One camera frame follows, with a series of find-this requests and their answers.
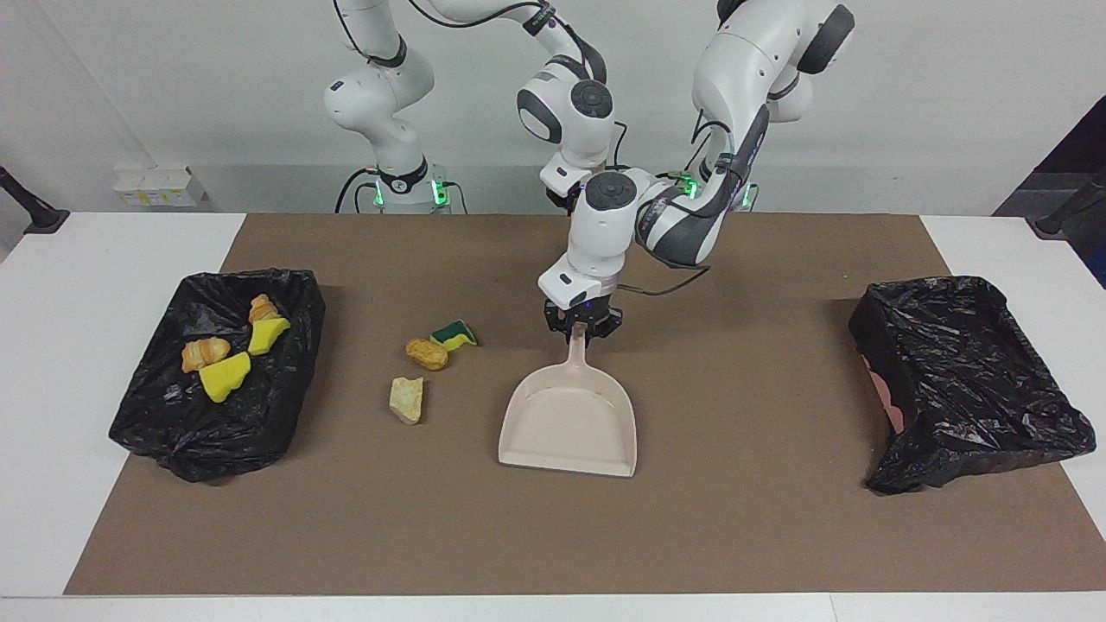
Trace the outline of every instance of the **yellow object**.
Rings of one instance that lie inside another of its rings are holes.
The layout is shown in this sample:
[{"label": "yellow object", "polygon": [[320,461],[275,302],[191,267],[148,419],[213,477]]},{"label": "yellow object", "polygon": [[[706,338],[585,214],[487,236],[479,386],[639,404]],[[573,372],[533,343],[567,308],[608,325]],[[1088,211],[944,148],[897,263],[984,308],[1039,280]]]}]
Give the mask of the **yellow object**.
[{"label": "yellow object", "polygon": [[422,418],[422,379],[397,377],[393,380],[388,407],[405,424],[417,424]]},{"label": "yellow object", "polygon": [[180,370],[186,374],[222,361],[230,354],[230,342],[217,336],[189,341],[180,351]]},{"label": "yellow object", "polygon": [[407,342],[407,355],[419,365],[437,372],[449,364],[449,352],[439,343],[428,339],[413,339]]},{"label": "yellow object", "polygon": [[261,320],[273,320],[275,318],[281,318],[280,311],[276,310],[276,305],[269,300],[268,294],[260,294],[250,301],[250,323],[260,322]]},{"label": "yellow object", "polygon": [[250,373],[250,355],[246,352],[234,354],[226,361],[208,365],[200,370],[200,382],[208,397],[216,404],[227,401],[231,391],[242,386],[246,375]]},{"label": "yellow object", "polygon": [[284,318],[253,322],[253,333],[250,335],[250,346],[248,349],[250,356],[269,354],[273,344],[276,343],[276,338],[290,328],[292,328],[292,322],[289,322]]}]

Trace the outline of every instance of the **croissant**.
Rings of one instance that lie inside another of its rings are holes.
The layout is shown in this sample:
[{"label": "croissant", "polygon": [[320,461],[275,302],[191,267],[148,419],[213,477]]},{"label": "croissant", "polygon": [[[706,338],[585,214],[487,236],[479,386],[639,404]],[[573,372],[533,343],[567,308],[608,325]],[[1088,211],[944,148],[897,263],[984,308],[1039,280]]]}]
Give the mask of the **croissant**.
[{"label": "croissant", "polygon": [[276,305],[273,304],[269,297],[261,294],[250,301],[250,323],[257,322],[259,320],[275,320],[281,318],[280,311],[276,310]]},{"label": "croissant", "polygon": [[180,369],[186,374],[199,371],[207,365],[222,361],[230,354],[230,342],[212,336],[199,341],[190,341],[180,352]]}]

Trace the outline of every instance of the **pink object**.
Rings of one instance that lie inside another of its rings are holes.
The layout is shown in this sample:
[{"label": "pink object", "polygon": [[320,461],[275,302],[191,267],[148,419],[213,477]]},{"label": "pink object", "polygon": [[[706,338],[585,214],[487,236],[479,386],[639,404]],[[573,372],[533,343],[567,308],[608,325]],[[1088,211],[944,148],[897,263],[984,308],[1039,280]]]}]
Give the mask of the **pink object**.
[{"label": "pink object", "polygon": [[884,411],[887,413],[887,418],[891,421],[895,434],[902,434],[902,431],[906,429],[902,410],[891,404],[890,387],[887,386],[887,383],[884,382],[884,379],[879,374],[872,371],[872,364],[868,363],[868,360],[865,356],[860,357],[864,359],[864,366],[868,367],[868,373],[872,374],[872,383],[876,385],[876,393],[879,394],[879,400],[884,403]]}]

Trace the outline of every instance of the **green and yellow sponge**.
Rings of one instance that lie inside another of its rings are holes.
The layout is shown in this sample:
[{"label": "green and yellow sponge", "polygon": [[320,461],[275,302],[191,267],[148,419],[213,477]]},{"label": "green and yellow sponge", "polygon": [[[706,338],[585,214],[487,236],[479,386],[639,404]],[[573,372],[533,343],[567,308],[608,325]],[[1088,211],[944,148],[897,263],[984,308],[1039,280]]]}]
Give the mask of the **green and yellow sponge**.
[{"label": "green and yellow sponge", "polygon": [[445,348],[447,352],[452,352],[466,343],[477,345],[476,335],[472,334],[469,326],[461,320],[457,320],[441,330],[434,331],[430,333],[430,339]]}]

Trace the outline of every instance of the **black trash bag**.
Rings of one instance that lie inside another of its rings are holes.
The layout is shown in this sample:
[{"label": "black trash bag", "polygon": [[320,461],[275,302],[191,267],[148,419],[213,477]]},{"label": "black trash bag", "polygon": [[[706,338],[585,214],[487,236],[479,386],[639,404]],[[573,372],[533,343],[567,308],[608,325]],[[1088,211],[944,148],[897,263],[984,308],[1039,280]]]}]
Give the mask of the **black trash bag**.
[{"label": "black trash bag", "polygon": [[[292,328],[272,351],[251,359],[242,387],[222,404],[204,392],[198,373],[180,370],[185,343],[209,336],[250,342],[250,301],[265,293]],[[295,434],[315,373],[326,305],[310,271],[259,270],[194,274],[180,282],[119,404],[108,436],[149,456],[187,481],[264,468]]]},{"label": "black trash bag", "polygon": [[848,328],[902,412],[902,433],[893,428],[866,481],[877,493],[1095,450],[1091,422],[1067,402],[1005,297],[981,278],[869,286]]}]

